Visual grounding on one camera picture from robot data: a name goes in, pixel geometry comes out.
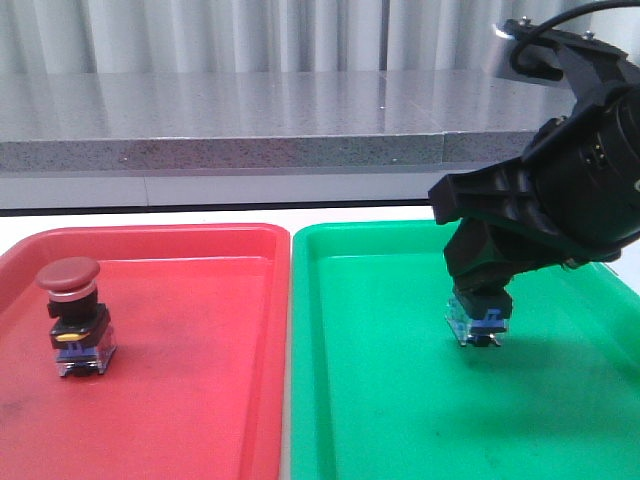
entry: red mushroom button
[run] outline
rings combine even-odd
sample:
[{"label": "red mushroom button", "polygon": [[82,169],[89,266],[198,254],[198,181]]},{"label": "red mushroom button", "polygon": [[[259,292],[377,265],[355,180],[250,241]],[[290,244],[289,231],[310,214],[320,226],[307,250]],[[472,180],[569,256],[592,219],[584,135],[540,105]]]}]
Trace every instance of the red mushroom button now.
[{"label": "red mushroom button", "polygon": [[51,300],[71,302],[86,297],[96,289],[94,278],[100,264],[89,257],[56,260],[36,275],[36,284],[49,291]]}]

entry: granite countertop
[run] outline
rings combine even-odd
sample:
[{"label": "granite countertop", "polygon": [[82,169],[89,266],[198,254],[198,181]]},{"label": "granite countertop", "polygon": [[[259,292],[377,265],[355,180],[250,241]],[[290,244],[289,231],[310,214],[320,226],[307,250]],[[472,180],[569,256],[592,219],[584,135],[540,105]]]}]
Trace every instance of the granite countertop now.
[{"label": "granite countertop", "polygon": [[0,92],[0,209],[421,198],[574,103],[466,70],[9,75]]}]

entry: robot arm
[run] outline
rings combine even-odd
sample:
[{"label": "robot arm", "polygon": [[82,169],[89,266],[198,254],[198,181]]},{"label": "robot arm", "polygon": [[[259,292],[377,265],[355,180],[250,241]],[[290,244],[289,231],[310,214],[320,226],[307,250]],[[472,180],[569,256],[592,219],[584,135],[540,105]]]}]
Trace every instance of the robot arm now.
[{"label": "robot arm", "polygon": [[[607,3],[640,6],[595,5]],[[571,115],[545,123],[520,157],[446,175],[429,192],[437,223],[461,219],[444,250],[454,282],[448,320],[461,345],[499,344],[514,275],[612,261],[640,238],[640,69],[611,45],[549,29],[554,21],[509,20],[502,31],[520,42],[514,72],[568,81]],[[538,58],[520,63],[527,45]]]}]

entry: transparent switch housing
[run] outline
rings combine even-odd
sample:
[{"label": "transparent switch housing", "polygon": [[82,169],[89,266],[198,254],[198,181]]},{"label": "transparent switch housing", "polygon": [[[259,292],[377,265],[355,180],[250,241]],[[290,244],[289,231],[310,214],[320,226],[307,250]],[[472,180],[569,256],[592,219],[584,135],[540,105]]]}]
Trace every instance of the transparent switch housing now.
[{"label": "transparent switch housing", "polygon": [[449,299],[445,318],[463,347],[500,346],[509,330],[509,319],[503,317],[500,309],[487,308],[483,318],[471,318],[455,296]]},{"label": "transparent switch housing", "polygon": [[76,376],[106,372],[109,360],[116,350],[114,329],[107,326],[100,342],[95,347],[83,347],[80,342],[68,342],[66,349],[56,350],[58,375],[66,377],[73,373]]}]

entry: black cable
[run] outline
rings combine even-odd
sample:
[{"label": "black cable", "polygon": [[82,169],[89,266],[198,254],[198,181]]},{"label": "black cable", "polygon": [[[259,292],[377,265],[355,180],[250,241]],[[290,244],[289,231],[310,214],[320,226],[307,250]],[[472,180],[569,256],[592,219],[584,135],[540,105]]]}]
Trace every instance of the black cable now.
[{"label": "black cable", "polygon": [[538,38],[547,30],[552,29],[553,27],[560,25],[566,21],[572,20],[577,17],[581,17],[582,15],[586,15],[588,13],[598,12],[600,10],[610,10],[614,8],[625,8],[625,7],[640,7],[640,0],[603,0],[601,2],[592,2],[586,5],[581,5],[576,8],[572,8],[571,10],[567,10],[555,17],[550,18],[544,23],[541,23],[537,27],[535,27],[531,32],[527,34],[526,37],[521,39],[518,44],[515,46],[513,51],[511,52],[511,56],[509,57],[509,63],[511,64],[511,68],[517,73],[523,75],[533,75],[538,76],[539,70],[537,68],[527,68],[520,63],[518,63],[518,57],[522,53],[522,51],[530,45],[533,40]]},{"label": "black cable", "polygon": [[382,200],[319,200],[281,203],[212,203],[201,205],[150,205],[139,207],[60,207],[60,208],[0,208],[2,217],[41,217],[51,215],[108,215],[134,213],[176,212],[241,212],[245,210],[295,210],[319,208],[361,207],[413,207],[428,206],[428,198],[382,199]]}]

